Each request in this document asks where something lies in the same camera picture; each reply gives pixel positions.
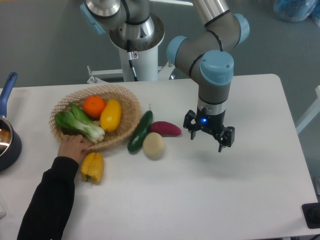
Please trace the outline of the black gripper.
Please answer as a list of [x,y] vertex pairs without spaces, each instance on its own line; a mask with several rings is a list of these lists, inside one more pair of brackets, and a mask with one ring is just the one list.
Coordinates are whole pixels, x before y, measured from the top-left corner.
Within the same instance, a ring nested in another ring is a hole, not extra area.
[[191,140],[199,130],[212,135],[219,143],[218,152],[220,153],[224,148],[230,148],[235,141],[235,128],[225,127],[224,117],[225,111],[217,115],[209,115],[199,109],[197,112],[190,109],[184,116],[183,127],[190,133]]

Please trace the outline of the black sleeved forearm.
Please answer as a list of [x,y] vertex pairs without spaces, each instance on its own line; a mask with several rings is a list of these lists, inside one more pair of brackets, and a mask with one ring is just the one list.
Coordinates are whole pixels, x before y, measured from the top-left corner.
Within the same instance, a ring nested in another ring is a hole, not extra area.
[[18,240],[60,240],[70,217],[75,197],[79,164],[58,156],[42,175],[23,216]]

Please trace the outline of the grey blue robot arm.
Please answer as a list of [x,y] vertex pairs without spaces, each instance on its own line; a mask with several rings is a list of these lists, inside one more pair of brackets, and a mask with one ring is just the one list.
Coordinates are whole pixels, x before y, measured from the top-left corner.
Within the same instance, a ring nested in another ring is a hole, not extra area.
[[[219,148],[231,147],[235,129],[224,126],[226,102],[234,76],[229,50],[243,42],[250,27],[241,14],[232,14],[224,0],[194,0],[205,31],[191,40],[173,38],[166,49],[168,61],[198,85],[196,111],[188,111],[183,127],[192,138],[197,131],[214,137]],[[162,21],[147,0],[85,0],[84,17],[98,33],[108,33],[118,48],[126,82],[158,79],[158,46],[165,36]]]

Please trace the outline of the person's hand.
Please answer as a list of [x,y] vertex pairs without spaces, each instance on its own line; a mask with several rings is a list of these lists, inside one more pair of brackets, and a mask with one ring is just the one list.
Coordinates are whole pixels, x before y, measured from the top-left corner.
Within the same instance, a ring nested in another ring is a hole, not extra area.
[[89,152],[88,148],[92,145],[93,143],[82,135],[67,136],[62,140],[57,156],[68,157],[80,165]]

